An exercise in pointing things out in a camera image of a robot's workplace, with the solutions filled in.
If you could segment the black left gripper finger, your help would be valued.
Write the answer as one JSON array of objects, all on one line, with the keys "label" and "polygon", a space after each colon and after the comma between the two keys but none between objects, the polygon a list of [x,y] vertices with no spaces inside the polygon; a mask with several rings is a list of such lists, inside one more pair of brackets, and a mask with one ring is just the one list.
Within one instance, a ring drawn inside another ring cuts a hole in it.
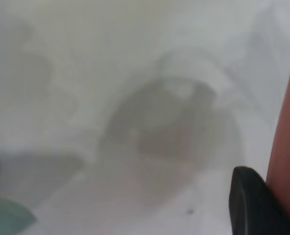
[{"label": "black left gripper finger", "polygon": [[290,235],[289,215],[250,167],[233,170],[229,213],[233,235]]}]

